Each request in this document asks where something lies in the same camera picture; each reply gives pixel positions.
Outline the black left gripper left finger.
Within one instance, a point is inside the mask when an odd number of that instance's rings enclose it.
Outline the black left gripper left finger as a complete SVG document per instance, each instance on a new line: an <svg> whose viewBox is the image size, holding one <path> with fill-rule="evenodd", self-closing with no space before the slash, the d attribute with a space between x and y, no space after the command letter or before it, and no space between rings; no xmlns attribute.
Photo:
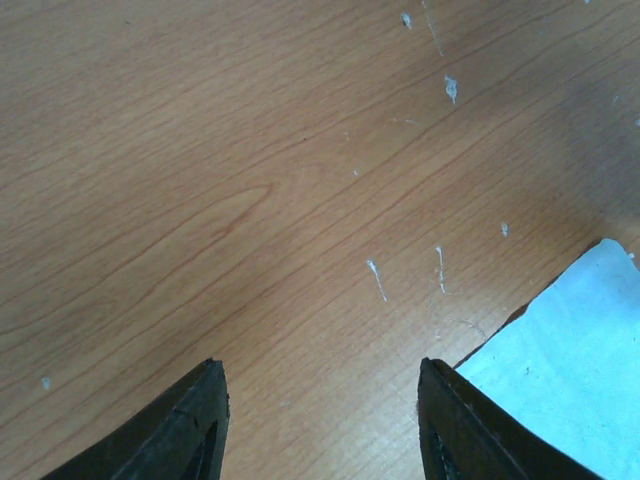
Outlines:
<svg viewBox="0 0 640 480"><path fill-rule="evenodd" d="M221 361L204 360L47 479L219 479L230 421Z"/></svg>

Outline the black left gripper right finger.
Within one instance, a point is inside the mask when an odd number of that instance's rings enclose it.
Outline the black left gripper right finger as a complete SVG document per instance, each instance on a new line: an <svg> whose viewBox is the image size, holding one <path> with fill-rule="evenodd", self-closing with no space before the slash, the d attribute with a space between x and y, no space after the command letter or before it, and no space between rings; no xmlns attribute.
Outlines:
<svg viewBox="0 0 640 480"><path fill-rule="evenodd" d="M597 479L490 400L440 359L424 358L417 385L427 479Z"/></svg>

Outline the light blue cleaning cloth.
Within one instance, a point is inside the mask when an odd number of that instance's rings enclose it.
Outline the light blue cleaning cloth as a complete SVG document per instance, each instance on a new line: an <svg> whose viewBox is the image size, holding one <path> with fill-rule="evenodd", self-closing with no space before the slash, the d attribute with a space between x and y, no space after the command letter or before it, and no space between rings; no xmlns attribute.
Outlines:
<svg viewBox="0 0 640 480"><path fill-rule="evenodd" d="M639 270L604 239L458 373L605 479L639 476Z"/></svg>

